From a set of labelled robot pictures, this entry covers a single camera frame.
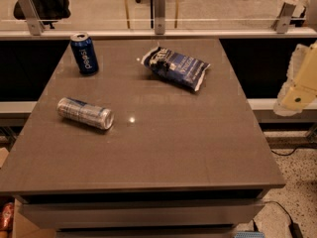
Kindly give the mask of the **red snack bag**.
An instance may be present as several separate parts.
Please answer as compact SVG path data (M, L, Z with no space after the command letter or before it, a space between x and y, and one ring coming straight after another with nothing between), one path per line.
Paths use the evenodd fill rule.
M14 218L14 203L6 203L0 213L0 230L11 230Z

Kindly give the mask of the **silver Red Bull can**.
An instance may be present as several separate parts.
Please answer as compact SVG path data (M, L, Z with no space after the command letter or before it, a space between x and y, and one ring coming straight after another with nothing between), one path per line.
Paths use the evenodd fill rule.
M114 114L110 109L95 106L70 97L62 98L57 104L57 113L82 124L108 130L113 125Z

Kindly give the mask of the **black office chair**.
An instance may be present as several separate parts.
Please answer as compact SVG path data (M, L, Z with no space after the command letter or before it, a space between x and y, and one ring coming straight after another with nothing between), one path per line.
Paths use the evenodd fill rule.
M39 22L43 26L53 29L53 23L61 19L67 19L71 13L69 11L68 0L31 0Z

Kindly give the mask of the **glass barrier panel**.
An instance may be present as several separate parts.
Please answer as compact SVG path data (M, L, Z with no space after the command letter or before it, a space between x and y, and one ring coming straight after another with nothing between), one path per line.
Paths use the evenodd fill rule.
M268 29L281 0L165 0L168 30ZM107 31L151 27L150 0L69 0L70 17L57 31Z

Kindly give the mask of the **blue chip bag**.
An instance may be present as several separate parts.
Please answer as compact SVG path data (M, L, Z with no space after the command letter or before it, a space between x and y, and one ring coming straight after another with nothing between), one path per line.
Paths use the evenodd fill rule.
M141 64L157 76L198 91L210 64L163 47L147 52Z

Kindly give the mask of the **middle metal glass bracket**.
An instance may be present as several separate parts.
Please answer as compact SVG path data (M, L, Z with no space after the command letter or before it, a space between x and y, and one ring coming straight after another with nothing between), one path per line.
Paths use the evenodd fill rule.
M165 0L154 0L154 28L157 35L165 33Z

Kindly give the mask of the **left metal glass bracket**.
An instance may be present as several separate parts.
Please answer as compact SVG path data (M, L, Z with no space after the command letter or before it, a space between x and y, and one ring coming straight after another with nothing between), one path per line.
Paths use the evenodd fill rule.
M44 31L44 25L37 13L33 0L18 0L21 10L32 36L40 36Z

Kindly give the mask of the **cardboard box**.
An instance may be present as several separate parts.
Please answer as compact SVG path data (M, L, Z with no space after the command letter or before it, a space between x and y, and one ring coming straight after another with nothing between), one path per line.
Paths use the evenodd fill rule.
M12 238L55 238L52 229L41 229L24 217L20 212L22 203L15 201Z

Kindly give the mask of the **right metal glass bracket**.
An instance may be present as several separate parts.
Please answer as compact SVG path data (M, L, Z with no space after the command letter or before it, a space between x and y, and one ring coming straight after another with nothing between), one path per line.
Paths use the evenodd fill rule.
M272 23L271 28L275 30L278 34L284 34L288 31L288 27L295 10L295 6L284 3L280 9L278 16Z

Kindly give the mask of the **blue Pepsi can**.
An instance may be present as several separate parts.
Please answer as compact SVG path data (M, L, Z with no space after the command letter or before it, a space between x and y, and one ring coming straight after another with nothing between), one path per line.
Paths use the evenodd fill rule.
M99 70L93 43L87 33L72 35L70 46L81 74L92 75Z

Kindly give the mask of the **metal glass bracket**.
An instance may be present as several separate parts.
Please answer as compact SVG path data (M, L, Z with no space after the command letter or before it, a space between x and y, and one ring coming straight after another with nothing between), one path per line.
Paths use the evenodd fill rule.
M288 31L288 27L295 10L295 6L284 3L280 9L278 16L272 23L271 28L275 30L278 34L284 34Z
M165 33L165 0L154 0L154 28L157 35Z
M21 10L32 36L40 36L44 31L44 25L37 13L33 0L18 0Z

